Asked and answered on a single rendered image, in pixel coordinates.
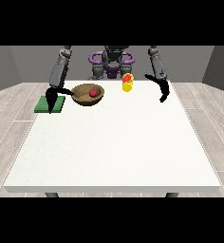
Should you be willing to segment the brown wooden bowl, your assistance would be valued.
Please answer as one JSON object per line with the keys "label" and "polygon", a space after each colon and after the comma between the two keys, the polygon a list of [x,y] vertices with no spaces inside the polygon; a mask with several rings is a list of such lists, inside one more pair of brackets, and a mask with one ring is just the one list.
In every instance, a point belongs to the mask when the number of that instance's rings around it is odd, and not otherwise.
{"label": "brown wooden bowl", "polygon": [[[97,96],[92,98],[89,92],[94,89],[97,92]],[[72,100],[81,106],[92,106],[97,104],[104,95],[104,89],[98,84],[79,84],[76,85],[71,92]]]}

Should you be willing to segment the yellow cup with melon print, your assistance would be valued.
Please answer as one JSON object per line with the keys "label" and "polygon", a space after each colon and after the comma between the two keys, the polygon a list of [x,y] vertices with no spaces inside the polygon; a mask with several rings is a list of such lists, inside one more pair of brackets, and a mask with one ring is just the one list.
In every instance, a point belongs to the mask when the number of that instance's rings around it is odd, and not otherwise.
{"label": "yellow cup with melon print", "polygon": [[122,76],[122,90],[124,92],[130,92],[133,86],[134,76],[130,73],[125,73]]}

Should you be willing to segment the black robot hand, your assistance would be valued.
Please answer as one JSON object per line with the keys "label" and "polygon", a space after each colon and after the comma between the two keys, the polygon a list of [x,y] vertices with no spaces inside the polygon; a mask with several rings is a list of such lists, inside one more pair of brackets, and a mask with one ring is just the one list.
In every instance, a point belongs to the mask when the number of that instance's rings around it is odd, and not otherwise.
{"label": "black robot hand", "polygon": [[149,74],[145,74],[144,77],[159,85],[161,91],[161,97],[159,101],[161,103],[164,103],[170,94],[168,82],[165,79],[158,79],[155,76]]}
{"label": "black robot hand", "polygon": [[73,95],[73,92],[69,89],[62,88],[62,87],[53,87],[51,86],[47,91],[46,91],[46,99],[47,99],[47,106],[48,106],[48,112],[51,113],[52,109],[55,106],[55,103],[58,98],[58,94],[66,94],[66,95]]}

